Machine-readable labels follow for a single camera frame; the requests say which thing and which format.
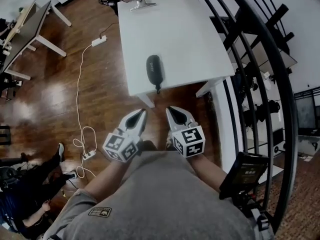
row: sneaker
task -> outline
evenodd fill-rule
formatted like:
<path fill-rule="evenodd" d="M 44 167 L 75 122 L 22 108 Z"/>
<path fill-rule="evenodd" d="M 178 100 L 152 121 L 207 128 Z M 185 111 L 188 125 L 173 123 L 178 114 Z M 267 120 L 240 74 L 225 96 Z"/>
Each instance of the sneaker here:
<path fill-rule="evenodd" d="M 60 163 L 62 163 L 65 160 L 64 152 L 65 152 L 65 146 L 63 143 L 60 142 L 58 144 L 58 150 L 57 150 L 57 153 L 60 157 Z"/>
<path fill-rule="evenodd" d="M 75 170 L 66 172 L 63 175 L 65 175 L 68 178 L 68 180 L 74 180 L 78 178 L 78 175 Z"/>

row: wooden floor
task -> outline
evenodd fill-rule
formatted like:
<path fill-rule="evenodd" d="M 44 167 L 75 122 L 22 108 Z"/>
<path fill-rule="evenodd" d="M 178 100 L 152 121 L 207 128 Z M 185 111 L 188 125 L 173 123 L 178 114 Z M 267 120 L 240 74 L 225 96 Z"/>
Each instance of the wooden floor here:
<path fill-rule="evenodd" d="M 12 144 L 0 146 L 0 158 L 16 158 L 24 152 L 31 155 L 32 163 L 41 163 L 56 152 L 59 142 L 63 142 L 66 162 L 61 168 L 68 172 L 81 163 L 82 149 L 73 145 L 73 139 L 81 136 L 76 111 L 81 55 L 91 41 L 105 28 L 117 23 L 118 18 L 97 0 L 74 0 L 59 10 L 72 22 L 72 27 L 67 27 L 51 13 L 44 21 L 41 35 L 66 51 L 67 57 L 35 42 L 37 50 L 26 50 L 14 63 L 13 70 L 30 75 L 31 80 L 23 82 L 13 100 L 1 101 L 0 122 L 11 127 Z M 83 127 L 95 129 L 98 148 L 101 150 L 107 134 L 118 126 L 123 116 L 145 108 L 148 121 L 142 137 L 163 150 L 169 131 L 165 108 L 174 105 L 190 111 L 202 125 L 207 138 L 206 155 L 211 160 L 214 155 L 219 156 L 219 137 L 211 134 L 205 101 L 195 97 L 203 83 L 153 94 L 151 98 L 156 108 L 147 108 L 138 98 L 128 95 L 119 25 L 113 24 L 105 34 L 107 42 L 85 52 L 79 84 L 80 121 Z M 95 146 L 92 131 L 86 131 L 85 136 L 86 147 L 92 149 Z M 108 164 L 104 155 L 98 152 L 84 166 L 98 174 Z M 87 179 L 77 179 L 74 184 L 83 187 L 92 177 L 87 173 Z M 69 183 L 64 189 L 67 197 L 75 191 Z M 65 202 L 61 194 L 54 199 L 57 210 Z"/>

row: white cable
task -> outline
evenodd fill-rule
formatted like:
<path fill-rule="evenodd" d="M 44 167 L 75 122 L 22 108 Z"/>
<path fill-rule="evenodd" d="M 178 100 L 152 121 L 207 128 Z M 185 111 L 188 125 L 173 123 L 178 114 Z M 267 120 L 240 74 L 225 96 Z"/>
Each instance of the white cable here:
<path fill-rule="evenodd" d="M 83 178 L 85 177 L 85 171 L 88 171 L 88 172 L 92 173 L 92 175 L 93 175 L 94 177 L 96 177 L 96 175 L 94 175 L 94 173 L 93 173 L 92 171 L 84 168 L 84 157 L 83 157 L 83 155 L 86 153 L 86 149 L 85 149 L 85 136 L 84 136 L 84 130 L 85 130 L 85 128 L 90 128 L 90 129 L 93 131 L 93 133 L 94 133 L 94 141 L 95 141 L 95 149 L 94 149 L 94 152 L 96 152 L 96 150 L 97 150 L 96 132 L 95 132 L 95 130 L 94 130 L 92 127 L 90 127 L 90 126 L 85 126 L 85 127 L 82 128 L 81 123 L 80 123 L 79 108 L 78 108 L 79 81 L 80 81 L 80 77 L 81 77 L 81 67 L 82 67 L 82 64 L 84 63 L 84 53 L 85 53 L 85 51 L 86 51 L 89 47 L 91 47 L 91 46 L 92 46 L 92 44 L 90 44 L 87 48 L 85 48 L 84 51 L 83 51 L 83 53 L 82 53 L 82 55 L 81 55 L 81 64 L 80 64 L 79 78 L 78 78 L 78 82 L 77 82 L 77 92 L 76 92 L 76 113 L 77 113 L 77 115 L 78 115 L 78 124 L 79 124 L 80 131 L 81 131 L 81 139 L 78 140 L 77 138 L 74 138 L 72 142 L 73 142 L 73 145 L 75 145 L 76 147 L 83 149 L 81 166 L 78 166 L 78 167 L 76 168 L 76 174 L 78 175 L 78 177 L 79 177 L 80 179 L 83 179 Z M 82 169 L 82 176 L 80 176 L 79 173 L 78 173 L 78 169 L 79 169 L 79 168 Z"/>

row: gray shirt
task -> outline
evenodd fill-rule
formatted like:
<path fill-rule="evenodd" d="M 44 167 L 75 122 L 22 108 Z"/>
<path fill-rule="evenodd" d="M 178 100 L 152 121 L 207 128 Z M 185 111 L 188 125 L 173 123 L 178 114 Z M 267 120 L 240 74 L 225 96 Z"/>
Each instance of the gray shirt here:
<path fill-rule="evenodd" d="M 63 240 L 255 239 L 250 221 L 176 151 L 135 157 L 120 188 L 100 203 L 78 190 L 44 239 L 55 234 Z"/>

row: table leg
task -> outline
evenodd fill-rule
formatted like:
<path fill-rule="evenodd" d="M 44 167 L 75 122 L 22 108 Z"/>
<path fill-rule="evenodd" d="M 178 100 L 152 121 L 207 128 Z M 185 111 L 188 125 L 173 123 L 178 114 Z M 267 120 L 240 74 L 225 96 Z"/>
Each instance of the table leg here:
<path fill-rule="evenodd" d="M 142 100 L 149 108 L 152 108 L 152 109 L 153 109 L 153 108 L 156 107 L 155 104 L 152 102 L 152 100 L 149 99 L 149 97 L 148 97 L 146 94 L 144 94 L 144 93 L 138 94 L 137 97 L 138 97 L 140 100 Z"/>
<path fill-rule="evenodd" d="M 51 9 L 68 27 L 71 27 L 72 23 L 52 3 Z"/>
<path fill-rule="evenodd" d="M 208 82 L 205 83 L 204 86 L 202 86 L 200 88 L 200 90 L 198 90 L 195 94 L 195 96 L 197 98 L 202 97 L 203 95 L 205 95 L 206 93 L 210 92 L 211 88 L 214 87 L 215 85 L 221 83 L 224 79 L 223 78 L 219 78 L 219 79 L 210 79 L 208 80 Z"/>
<path fill-rule="evenodd" d="M 55 46 L 52 42 L 49 42 L 47 39 L 45 39 L 41 35 L 37 35 L 35 39 L 38 40 L 43 45 L 49 47 L 51 50 L 55 51 L 57 54 L 60 54 L 63 57 L 67 56 L 67 53 L 65 51 L 63 51 L 59 47 Z"/>
<path fill-rule="evenodd" d="M 34 52 L 37 50 L 37 49 L 36 49 L 35 47 L 33 47 L 32 45 L 29 45 L 29 46 L 28 46 L 28 49 L 30 49 L 31 51 L 34 51 Z"/>
<path fill-rule="evenodd" d="M 31 79 L 31 77 L 26 75 L 26 74 L 21 74 L 19 72 L 12 71 L 10 69 L 5 70 L 4 72 L 6 72 L 6 73 L 8 73 L 8 74 L 10 74 L 12 76 L 18 77 L 18 78 L 22 78 L 22 79 L 26 79 L 26 80 L 30 80 Z"/>

